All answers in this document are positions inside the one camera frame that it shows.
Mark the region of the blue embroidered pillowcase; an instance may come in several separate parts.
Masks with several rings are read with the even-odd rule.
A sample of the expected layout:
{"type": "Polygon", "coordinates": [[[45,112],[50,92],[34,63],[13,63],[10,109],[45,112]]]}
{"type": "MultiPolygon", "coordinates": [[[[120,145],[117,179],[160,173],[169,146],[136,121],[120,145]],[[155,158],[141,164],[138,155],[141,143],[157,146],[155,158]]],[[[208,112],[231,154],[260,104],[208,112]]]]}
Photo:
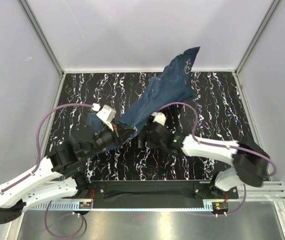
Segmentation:
{"type": "MultiPolygon", "coordinates": [[[[131,139],[140,134],[152,113],[157,112],[167,104],[183,102],[193,96],[188,81],[190,80],[192,67],[200,49],[199,46],[192,47],[173,58],[164,67],[160,75],[150,78],[141,97],[132,103],[115,121],[135,128],[136,134],[131,139]]],[[[87,115],[86,124],[94,132],[100,132],[104,127],[107,127],[94,113],[87,115]]],[[[85,151],[89,157],[120,147],[112,143],[103,150],[95,150],[93,140],[94,136],[89,141],[90,149],[85,151]]]]}

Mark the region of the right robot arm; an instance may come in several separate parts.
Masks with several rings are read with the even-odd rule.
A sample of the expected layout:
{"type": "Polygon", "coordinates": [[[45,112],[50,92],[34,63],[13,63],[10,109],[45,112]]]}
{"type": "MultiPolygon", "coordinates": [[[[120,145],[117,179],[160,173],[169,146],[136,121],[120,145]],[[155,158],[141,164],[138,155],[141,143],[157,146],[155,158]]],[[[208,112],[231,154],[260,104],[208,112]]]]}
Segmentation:
{"type": "Polygon", "coordinates": [[[139,143],[173,156],[202,157],[230,165],[215,173],[210,184],[198,191],[203,197],[221,198],[239,185],[260,188],[267,178],[269,156],[254,141],[220,141],[194,137],[184,131],[172,133],[164,125],[152,122],[139,134],[139,143]]]}

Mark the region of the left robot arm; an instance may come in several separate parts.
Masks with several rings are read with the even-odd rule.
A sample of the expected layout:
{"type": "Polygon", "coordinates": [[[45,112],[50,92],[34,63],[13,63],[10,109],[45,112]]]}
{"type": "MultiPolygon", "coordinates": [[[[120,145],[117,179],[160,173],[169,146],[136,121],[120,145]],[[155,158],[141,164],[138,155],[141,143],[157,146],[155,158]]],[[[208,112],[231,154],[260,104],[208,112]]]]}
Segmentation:
{"type": "Polygon", "coordinates": [[[136,132],[136,127],[122,123],[106,125],[101,131],[89,126],[73,130],[67,141],[54,147],[35,167],[0,184],[0,225],[49,201],[87,197],[91,191],[83,175],[87,158],[109,145],[123,145],[136,132]]]}

